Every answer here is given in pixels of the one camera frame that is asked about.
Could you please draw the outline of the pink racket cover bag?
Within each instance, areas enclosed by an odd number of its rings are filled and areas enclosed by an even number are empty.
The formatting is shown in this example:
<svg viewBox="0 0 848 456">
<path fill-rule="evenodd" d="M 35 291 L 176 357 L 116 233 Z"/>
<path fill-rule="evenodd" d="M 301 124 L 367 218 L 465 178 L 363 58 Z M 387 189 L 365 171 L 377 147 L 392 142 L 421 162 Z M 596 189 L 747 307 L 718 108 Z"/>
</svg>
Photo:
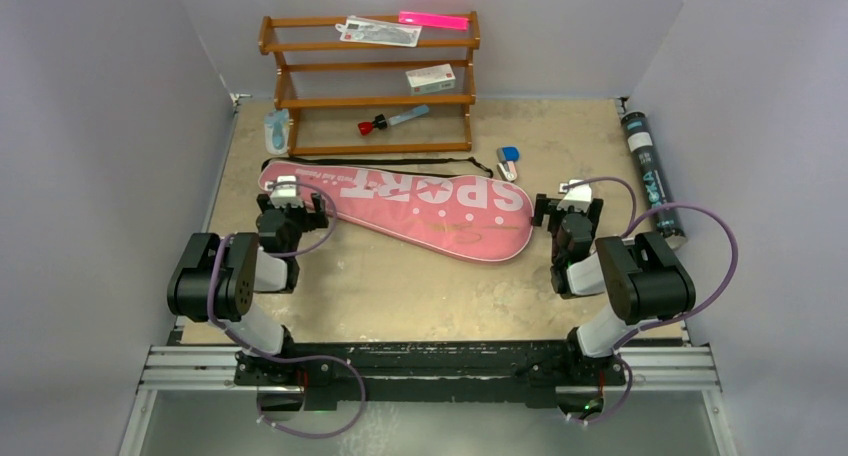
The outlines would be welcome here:
<svg viewBox="0 0 848 456">
<path fill-rule="evenodd" d="M 283 176 L 333 200 L 341 220 L 455 258 L 510 260 L 531 240 L 533 204 L 517 185 L 477 175 L 426 176 L 357 167 L 273 161 L 262 190 Z"/>
</svg>

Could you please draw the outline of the black shuttlecock tube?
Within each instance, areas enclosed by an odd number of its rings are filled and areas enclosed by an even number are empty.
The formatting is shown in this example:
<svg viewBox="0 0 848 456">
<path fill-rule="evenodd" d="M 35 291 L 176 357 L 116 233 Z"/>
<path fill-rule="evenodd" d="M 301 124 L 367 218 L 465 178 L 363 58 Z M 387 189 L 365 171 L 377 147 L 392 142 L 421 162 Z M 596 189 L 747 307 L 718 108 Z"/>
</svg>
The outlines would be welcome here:
<svg viewBox="0 0 848 456">
<path fill-rule="evenodd" d="M 656 208 L 671 203 L 673 197 L 654 145 L 647 116 L 639 111 L 626 112 L 621 118 L 621 126 L 642 180 L 648 206 Z M 676 209 L 658 211 L 654 215 L 654 221 L 657 231 L 673 250 L 687 242 Z"/>
</svg>

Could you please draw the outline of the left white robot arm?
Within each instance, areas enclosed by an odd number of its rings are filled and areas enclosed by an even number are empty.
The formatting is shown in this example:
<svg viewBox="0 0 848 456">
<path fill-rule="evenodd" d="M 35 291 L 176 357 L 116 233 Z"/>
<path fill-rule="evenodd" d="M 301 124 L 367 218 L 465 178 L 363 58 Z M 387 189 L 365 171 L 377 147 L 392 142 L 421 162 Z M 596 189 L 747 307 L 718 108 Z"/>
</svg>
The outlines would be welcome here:
<svg viewBox="0 0 848 456">
<path fill-rule="evenodd" d="M 331 230 L 334 201 L 319 191 L 307 199 L 259 194 L 256 230 L 229 236 L 201 232 L 190 236 L 166 290 L 175 316 L 207 323 L 257 358 L 272 384 L 297 375 L 299 355 L 291 332 L 253 302 L 257 293 L 291 293 L 300 276 L 297 257 L 304 234 Z"/>
</svg>

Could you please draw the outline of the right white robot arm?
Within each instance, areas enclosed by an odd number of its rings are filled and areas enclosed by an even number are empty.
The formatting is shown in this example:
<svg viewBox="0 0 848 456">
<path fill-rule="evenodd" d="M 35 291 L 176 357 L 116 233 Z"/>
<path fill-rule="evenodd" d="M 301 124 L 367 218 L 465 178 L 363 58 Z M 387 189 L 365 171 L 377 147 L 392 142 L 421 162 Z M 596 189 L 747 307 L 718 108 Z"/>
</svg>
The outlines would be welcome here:
<svg viewBox="0 0 848 456">
<path fill-rule="evenodd" d="M 564 299 L 607 295 L 602 309 L 569 334 L 576 347 L 564 352 L 561 368 L 576 383 L 596 375 L 600 358 L 612 355 L 640 323 L 673 319 L 696 302 L 692 278 L 662 235 L 598 238 L 602 209 L 599 198 L 573 205 L 539 193 L 531 219 L 534 227 L 546 223 L 551 235 L 554 292 Z"/>
</svg>

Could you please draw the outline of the white pink small clip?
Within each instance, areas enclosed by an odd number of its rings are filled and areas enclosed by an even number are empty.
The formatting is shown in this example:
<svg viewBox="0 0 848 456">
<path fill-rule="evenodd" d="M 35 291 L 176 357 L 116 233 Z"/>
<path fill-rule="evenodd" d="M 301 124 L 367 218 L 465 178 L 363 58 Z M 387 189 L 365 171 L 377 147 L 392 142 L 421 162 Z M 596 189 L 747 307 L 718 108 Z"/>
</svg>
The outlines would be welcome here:
<svg viewBox="0 0 848 456">
<path fill-rule="evenodd" d="M 513 161 L 501 162 L 497 165 L 500 177 L 507 182 L 515 182 L 518 174 Z"/>
</svg>

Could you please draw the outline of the blue grey eraser block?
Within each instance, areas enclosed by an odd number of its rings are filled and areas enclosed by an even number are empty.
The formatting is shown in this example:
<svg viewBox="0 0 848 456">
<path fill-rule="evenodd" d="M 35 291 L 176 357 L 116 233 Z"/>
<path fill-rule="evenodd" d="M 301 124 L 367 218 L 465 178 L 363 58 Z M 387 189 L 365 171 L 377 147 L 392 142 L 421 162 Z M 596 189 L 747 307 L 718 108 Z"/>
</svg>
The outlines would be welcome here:
<svg viewBox="0 0 848 456">
<path fill-rule="evenodd" d="M 520 152 L 514 146 L 505 146 L 497 149 L 497 157 L 501 163 L 516 162 L 520 159 Z"/>
</svg>

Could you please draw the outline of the light blue packaged item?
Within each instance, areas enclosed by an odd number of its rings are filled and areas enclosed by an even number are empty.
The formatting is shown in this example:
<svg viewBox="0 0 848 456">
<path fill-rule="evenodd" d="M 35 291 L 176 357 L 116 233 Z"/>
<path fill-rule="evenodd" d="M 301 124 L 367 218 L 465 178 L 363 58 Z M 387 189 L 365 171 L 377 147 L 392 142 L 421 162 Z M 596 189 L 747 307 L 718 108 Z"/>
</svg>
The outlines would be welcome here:
<svg viewBox="0 0 848 456">
<path fill-rule="evenodd" d="M 273 110 L 264 116 L 264 142 L 266 151 L 274 156 L 288 154 L 290 114 L 287 109 Z"/>
</svg>

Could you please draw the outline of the light blue glue stick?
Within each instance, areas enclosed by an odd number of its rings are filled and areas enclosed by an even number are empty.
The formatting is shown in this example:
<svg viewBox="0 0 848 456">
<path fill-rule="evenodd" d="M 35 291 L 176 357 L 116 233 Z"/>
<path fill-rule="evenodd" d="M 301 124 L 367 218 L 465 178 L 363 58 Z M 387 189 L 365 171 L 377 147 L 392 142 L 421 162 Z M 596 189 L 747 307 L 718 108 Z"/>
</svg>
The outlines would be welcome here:
<svg viewBox="0 0 848 456">
<path fill-rule="evenodd" d="M 428 105 L 419 105 L 415 106 L 412 109 L 409 109 L 403 113 L 394 115 L 387 119 L 387 124 L 390 127 L 397 126 L 399 124 L 411 121 L 412 119 L 425 116 L 430 112 L 430 108 Z"/>
</svg>

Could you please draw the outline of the wooden three-tier shelf rack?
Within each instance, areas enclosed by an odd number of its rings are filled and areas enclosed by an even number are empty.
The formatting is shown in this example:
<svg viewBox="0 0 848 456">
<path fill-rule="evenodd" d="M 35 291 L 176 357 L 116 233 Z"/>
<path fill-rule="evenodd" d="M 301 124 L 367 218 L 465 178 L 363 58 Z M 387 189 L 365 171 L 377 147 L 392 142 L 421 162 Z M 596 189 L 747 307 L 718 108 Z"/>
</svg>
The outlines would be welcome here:
<svg viewBox="0 0 848 456">
<path fill-rule="evenodd" d="M 273 103 L 277 110 L 286 110 L 289 112 L 290 123 L 288 124 L 288 153 L 293 156 L 337 156 L 461 152 L 471 150 L 473 147 L 471 108 L 476 103 L 477 99 L 474 56 L 475 51 L 480 48 L 481 31 L 477 12 L 470 11 L 467 13 L 459 13 L 457 16 L 468 21 L 468 27 L 466 28 L 466 34 L 464 36 L 452 38 L 424 37 L 424 39 L 419 41 L 418 47 L 420 49 L 462 49 L 465 51 L 465 56 L 460 59 L 378 60 L 357 62 L 340 61 L 298 64 L 288 62 L 286 60 L 286 55 L 293 52 L 350 52 L 377 49 L 378 47 L 374 44 L 359 43 L 353 40 L 349 42 L 282 42 L 277 35 L 279 30 L 333 28 L 337 24 L 344 23 L 345 18 L 342 16 L 303 18 L 275 18 L 272 16 L 265 16 L 262 19 L 259 29 L 258 49 L 263 55 L 271 55 L 276 63 Z M 442 64 L 449 64 L 453 68 L 463 71 L 463 87 L 458 93 L 417 93 L 409 96 L 367 96 L 364 92 L 360 91 L 353 96 L 302 98 L 298 95 L 296 85 L 292 79 L 292 76 L 296 73 L 350 72 L 362 74 L 364 72 L 413 70 Z M 462 117 L 462 139 L 458 142 L 366 144 L 353 146 L 307 147 L 299 144 L 299 129 L 301 126 L 302 112 L 305 110 L 339 108 L 375 109 L 378 107 L 414 107 L 422 104 L 429 106 L 458 107 Z"/>
</svg>

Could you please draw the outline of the white red small box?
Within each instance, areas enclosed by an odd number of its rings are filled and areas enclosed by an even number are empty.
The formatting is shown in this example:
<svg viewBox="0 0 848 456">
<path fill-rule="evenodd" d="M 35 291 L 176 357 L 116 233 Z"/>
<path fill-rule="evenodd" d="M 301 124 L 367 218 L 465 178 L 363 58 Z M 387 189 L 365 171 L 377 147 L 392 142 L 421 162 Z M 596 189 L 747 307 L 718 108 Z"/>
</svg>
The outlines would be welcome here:
<svg viewBox="0 0 848 456">
<path fill-rule="evenodd" d="M 412 96 L 451 90 L 456 85 L 455 72 L 450 64 L 409 70 L 405 75 Z"/>
</svg>

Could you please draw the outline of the clear plastic blister package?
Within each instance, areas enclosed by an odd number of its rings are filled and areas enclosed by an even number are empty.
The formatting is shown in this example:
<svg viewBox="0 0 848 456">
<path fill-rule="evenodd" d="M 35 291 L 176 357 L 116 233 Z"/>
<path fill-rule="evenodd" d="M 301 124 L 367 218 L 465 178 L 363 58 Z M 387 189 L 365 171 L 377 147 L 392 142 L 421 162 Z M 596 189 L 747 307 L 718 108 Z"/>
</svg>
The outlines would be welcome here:
<svg viewBox="0 0 848 456">
<path fill-rule="evenodd" d="M 343 23 L 336 23 L 335 29 L 340 33 L 342 42 L 392 47 L 416 47 L 423 31 L 421 26 L 356 16 L 349 16 Z"/>
</svg>

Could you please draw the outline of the pink flat ruler package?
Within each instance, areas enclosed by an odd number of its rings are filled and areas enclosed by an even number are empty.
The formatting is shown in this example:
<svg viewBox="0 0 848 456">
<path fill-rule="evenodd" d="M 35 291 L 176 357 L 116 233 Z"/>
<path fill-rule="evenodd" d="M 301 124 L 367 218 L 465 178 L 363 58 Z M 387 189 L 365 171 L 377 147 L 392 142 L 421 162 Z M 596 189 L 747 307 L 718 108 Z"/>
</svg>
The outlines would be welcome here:
<svg viewBox="0 0 848 456">
<path fill-rule="evenodd" d="M 469 27 L 469 19 L 467 17 L 414 11 L 400 11 L 398 13 L 398 22 L 413 26 L 455 31 L 466 31 Z"/>
</svg>

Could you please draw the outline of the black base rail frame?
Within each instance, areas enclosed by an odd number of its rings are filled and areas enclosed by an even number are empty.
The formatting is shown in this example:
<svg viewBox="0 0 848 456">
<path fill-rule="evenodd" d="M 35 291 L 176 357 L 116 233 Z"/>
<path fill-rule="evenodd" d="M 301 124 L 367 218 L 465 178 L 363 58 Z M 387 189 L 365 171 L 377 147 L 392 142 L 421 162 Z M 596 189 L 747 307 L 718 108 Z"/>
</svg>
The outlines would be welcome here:
<svg viewBox="0 0 848 456">
<path fill-rule="evenodd" d="M 580 413 L 608 409 L 624 390 L 719 388 L 707 347 L 626 346 L 618 360 L 579 356 L 564 340 L 298 343 L 308 361 L 277 364 L 235 346 L 160 346 L 140 387 L 268 394 L 287 409 L 341 402 L 516 403 Z"/>
</svg>

